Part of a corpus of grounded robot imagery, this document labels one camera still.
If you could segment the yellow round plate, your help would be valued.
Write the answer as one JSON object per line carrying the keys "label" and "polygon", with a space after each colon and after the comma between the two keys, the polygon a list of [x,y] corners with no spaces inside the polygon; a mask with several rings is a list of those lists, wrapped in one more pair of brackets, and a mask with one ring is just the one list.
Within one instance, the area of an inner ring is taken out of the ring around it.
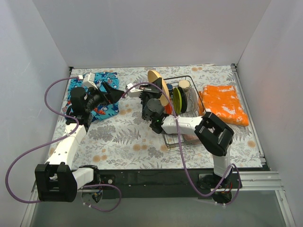
{"label": "yellow round plate", "polygon": [[160,97],[158,98],[162,106],[166,106],[169,103],[169,90],[163,77],[156,70],[149,70],[147,73],[148,82],[156,85],[156,88],[160,91]]}

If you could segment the dark blue mug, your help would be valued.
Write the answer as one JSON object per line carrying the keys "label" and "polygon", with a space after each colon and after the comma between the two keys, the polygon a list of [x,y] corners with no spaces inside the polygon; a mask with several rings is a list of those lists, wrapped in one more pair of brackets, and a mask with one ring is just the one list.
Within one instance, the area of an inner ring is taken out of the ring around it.
{"label": "dark blue mug", "polygon": [[173,94],[174,87],[171,84],[167,84],[167,88],[168,88],[168,91],[169,91],[169,95],[171,96]]}

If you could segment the beige brown ceramic cup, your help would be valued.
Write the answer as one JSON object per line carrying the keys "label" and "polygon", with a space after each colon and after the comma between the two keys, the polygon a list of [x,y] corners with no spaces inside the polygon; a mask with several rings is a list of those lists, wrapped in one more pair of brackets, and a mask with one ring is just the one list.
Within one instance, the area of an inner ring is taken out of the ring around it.
{"label": "beige brown ceramic cup", "polygon": [[190,82],[188,80],[180,80],[178,82],[178,89],[179,91],[186,94],[187,89],[190,87]]}

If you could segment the black wire dish rack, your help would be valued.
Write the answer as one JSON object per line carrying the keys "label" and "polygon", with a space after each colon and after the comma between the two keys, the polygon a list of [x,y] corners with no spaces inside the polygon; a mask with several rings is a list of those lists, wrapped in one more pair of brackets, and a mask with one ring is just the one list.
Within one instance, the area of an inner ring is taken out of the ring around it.
{"label": "black wire dish rack", "polygon": [[[164,81],[166,82],[166,84],[171,84],[174,88],[177,87],[178,88],[178,82],[180,80],[188,80],[190,82],[190,87],[192,87],[195,92],[196,92],[196,96],[197,96],[197,100],[198,100],[198,109],[196,112],[188,112],[186,111],[185,113],[180,113],[178,115],[180,115],[181,117],[198,117],[199,115],[202,115],[204,113],[203,110],[203,106],[201,104],[202,99],[199,97],[198,95],[198,90],[195,86],[195,83],[192,79],[191,76],[187,75],[187,76],[178,76],[178,77],[172,77],[172,78],[168,78],[168,79],[164,79]],[[181,145],[182,146],[192,146],[190,144],[187,144],[183,138],[183,135],[185,133],[181,134]],[[178,135],[176,133],[173,134],[163,134],[163,138],[164,138],[164,142],[165,145],[167,146],[167,148],[171,149],[171,148],[177,148],[178,147]]]}

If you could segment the black round plate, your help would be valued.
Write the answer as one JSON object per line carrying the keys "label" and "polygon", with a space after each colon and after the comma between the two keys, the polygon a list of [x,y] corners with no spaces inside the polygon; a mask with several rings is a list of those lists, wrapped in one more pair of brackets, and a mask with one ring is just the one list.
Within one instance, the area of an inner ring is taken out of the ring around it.
{"label": "black round plate", "polygon": [[183,88],[178,87],[178,90],[181,94],[181,102],[182,102],[181,113],[183,114],[187,111],[187,97]]}

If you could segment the lime green round plate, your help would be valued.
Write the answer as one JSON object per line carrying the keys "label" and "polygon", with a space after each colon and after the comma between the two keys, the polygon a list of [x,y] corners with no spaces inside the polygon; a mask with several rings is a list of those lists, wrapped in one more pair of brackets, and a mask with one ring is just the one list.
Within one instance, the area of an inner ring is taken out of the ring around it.
{"label": "lime green round plate", "polygon": [[182,100],[181,93],[177,87],[173,89],[173,106],[175,113],[180,114],[182,109]]}

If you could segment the pink patterned bowl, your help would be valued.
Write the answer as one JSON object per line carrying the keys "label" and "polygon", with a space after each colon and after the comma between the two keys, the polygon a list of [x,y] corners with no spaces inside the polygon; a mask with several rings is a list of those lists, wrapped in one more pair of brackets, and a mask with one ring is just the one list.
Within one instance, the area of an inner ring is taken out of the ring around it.
{"label": "pink patterned bowl", "polygon": [[197,136],[195,136],[195,135],[184,134],[183,138],[184,138],[185,142],[187,144],[190,144],[190,145],[196,145],[196,144],[200,144],[201,143],[201,141],[199,140],[199,138]]}

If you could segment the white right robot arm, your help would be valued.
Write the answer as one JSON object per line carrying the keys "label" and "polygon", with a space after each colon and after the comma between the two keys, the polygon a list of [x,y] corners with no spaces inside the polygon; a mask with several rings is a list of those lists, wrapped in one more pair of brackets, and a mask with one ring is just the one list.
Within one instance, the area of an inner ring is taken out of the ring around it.
{"label": "white right robot arm", "polygon": [[227,187],[232,178],[226,169],[230,165],[230,148],[234,131],[212,112],[206,112],[198,117],[180,117],[164,113],[159,97],[166,101],[168,95],[163,95],[158,89],[162,85],[159,79],[148,85],[141,85],[142,119],[150,121],[150,128],[157,134],[195,135],[213,155],[214,182],[220,188]]}

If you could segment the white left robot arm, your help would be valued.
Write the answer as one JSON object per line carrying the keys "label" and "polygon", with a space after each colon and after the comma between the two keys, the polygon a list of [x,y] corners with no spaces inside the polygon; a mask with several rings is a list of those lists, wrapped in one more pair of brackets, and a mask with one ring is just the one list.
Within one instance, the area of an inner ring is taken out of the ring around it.
{"label": "white left robot arm", "polygon": [[66,111],[65,138],[61,140],[44,164],[35,168],[38,197],[41,201],[74,201],[78,189],[87,185],[90,189],[100,186],[98,168],[93,165],[71,169],[76,151],[86,136],[92,122],[92,111],[119,101],[121,90],[108,83],[101,84],[105,91],[90,85],[88,89],[75,87],[70,91],[70,106]]}

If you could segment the floral patterned table mat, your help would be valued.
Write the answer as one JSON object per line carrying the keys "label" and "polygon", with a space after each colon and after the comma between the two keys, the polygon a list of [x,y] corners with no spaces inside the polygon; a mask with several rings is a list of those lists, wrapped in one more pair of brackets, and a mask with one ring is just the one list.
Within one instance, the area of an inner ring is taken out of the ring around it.
{"label": "floral patterned table mat", "polygon": [[[171,67],[72,69],[71,77],[87,72],[116,72],[119,89],[128,83],[147,81],[147,72],[156,70],[163,78],[190,76],[198,91],[204,86],[234,86],[244,106],[237,80],[230,65],[189,65]],[[183,168],[176,136],[156,134],[149,122],[141,118],[140,99],[122,99],[119,113],[103,121],[94,121],[74,156],[72,169],[96,165],[99,169],[176,169]],[[238,168],[259,168],[265,163],[251,124],[248,127],[230,125],[234,130],[231,163]],[[212,154],[202,144],[182,146],[187,168],[213,168]]]}

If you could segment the orange white folded cloth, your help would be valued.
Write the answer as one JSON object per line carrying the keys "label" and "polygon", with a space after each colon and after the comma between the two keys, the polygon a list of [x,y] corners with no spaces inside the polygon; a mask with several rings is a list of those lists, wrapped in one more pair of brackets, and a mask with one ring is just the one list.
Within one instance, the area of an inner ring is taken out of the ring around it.
{"label": "orange white folded cloth", "polygon": [[238,126],[249,126],[248,115],[244,112],[235,86],[204,86],[199,94],[199,114],[212,112],[222,121]]}

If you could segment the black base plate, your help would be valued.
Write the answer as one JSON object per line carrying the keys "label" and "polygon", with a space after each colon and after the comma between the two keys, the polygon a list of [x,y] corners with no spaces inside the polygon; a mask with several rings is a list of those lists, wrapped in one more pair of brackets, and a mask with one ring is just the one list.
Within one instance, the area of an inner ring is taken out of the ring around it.
{"label": "black base plate", "polygon": [[[220,181],[215,177],[212,169],[189,169],[189,175],[194,186],[203,194],[209,193]],[[230,194],[237,190],[239,178],[235,170],[222,182],[227,190],[224,194]],[[120,189],[122,198],[178,198],[198,197],[191,186],[184,169],[142,169],[142,170],[99,170],[101,183],[108,183]],[[105,187],[103,191],[105,199],[119,198],[116,189]]]}

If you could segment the aluminium frame rail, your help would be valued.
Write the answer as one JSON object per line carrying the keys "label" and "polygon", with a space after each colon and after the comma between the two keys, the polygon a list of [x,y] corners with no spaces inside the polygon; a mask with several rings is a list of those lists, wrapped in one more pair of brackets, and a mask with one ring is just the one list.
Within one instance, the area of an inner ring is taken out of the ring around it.
{"label": "aluminium frame rail", "polygon": [[243,191],[279,191],[284,186],[277,171],[240,172]]}

